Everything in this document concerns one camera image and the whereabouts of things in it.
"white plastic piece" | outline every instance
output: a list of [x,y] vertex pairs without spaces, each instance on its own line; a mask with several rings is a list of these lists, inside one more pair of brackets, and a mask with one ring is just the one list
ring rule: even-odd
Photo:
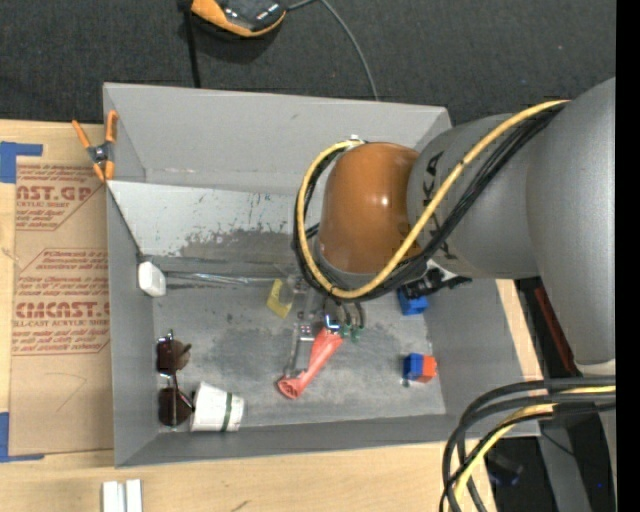
[[605,363],[598,364],[576,363],[576,368],[578,368],[578,370],[580,370],[584,375],[601,375],[606,377],[616,374],[616,360],[614,358]]
[[138,285],[140,289],[152,297],[167,294],[167,280],[158,267],[150,261],[138,265]]
[[142,481],[127,480],[125,482],[125,493],[127,495],[126,512],[142,512]]
[[102,512],[121,512],[118,482],[104,482],[102,484]]
[[201,382],[193,400],[191,431],[236,432],[244,414],[244,399]]
[[102,484],[102,512],[142,512],[142,482],[127,480]]

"orange clip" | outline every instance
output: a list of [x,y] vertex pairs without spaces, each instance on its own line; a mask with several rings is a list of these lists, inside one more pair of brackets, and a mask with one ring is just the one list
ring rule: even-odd
[[287,398],[298,398],[340,345],[342,336],[323,328],[313,341],[309,368],[297,377],[282,377],[277,383],[280,392]]
[[113,179],[115,172],[115,166],[111,160],[109,160],[109,148],[111,144],[115,144],[118,137],[117,123],[120,117],[115,110],[109,111],[107,115],[107,128],[105,132],[105,142],[100,146],[92,146],[89,142],[87,134],[80,126],[80,123],[75,119],[71,121],[71,125],[76,131],[82,147],[87,150],[91,160],[93,161],[93,170],[98,176],[98,179],[104,183],[105,179]]

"white paper cup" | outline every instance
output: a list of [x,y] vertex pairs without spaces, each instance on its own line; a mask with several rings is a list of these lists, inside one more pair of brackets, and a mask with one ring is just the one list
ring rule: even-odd
[[236,432],[244,413],[244,399],[201,382],[193,400],[191,431]]

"cardboard box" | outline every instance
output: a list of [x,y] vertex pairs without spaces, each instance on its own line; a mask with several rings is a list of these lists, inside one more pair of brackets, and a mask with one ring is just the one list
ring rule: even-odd
[[[3,337],[11,340],[3,359],[11,361],[9,454],[110,448],[105,187],[71,123],[0,128],[2,141],[43,147],[39,157],[19,157],[17,183],[3,185],[13,206],[3,228],[15,226],[15,245],[3,240],[4,275],[15,275],[12,334]],[[102,142],[102,126],[87,131]]]

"blue block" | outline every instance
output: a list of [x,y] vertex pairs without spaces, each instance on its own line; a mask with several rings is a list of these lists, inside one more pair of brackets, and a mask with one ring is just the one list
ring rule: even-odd
[[0,141],[0,182],[16,182],[16,157],[42,156],[42,144],[18,144]]
[[402,293],[401,288],[398,288],[396,290],[396,293],[398,295],[398,300],[400,301],[400,309],[402,310],[402,314],[404,316],[419,315],[429,307],[429,302],[427,301],[426,297],[409,299],[404,293]]
[[416,380],[422,375],[422,365],[424,356],[422,354],[411,353],[404,358],[402,365],[402,377],[407,380]]
[[9,457],[7,451],[9,446],[9,413],[0,413],[0,463],[16,462],[19,460],[38,460],[43,455],[23,455],[20,457]]

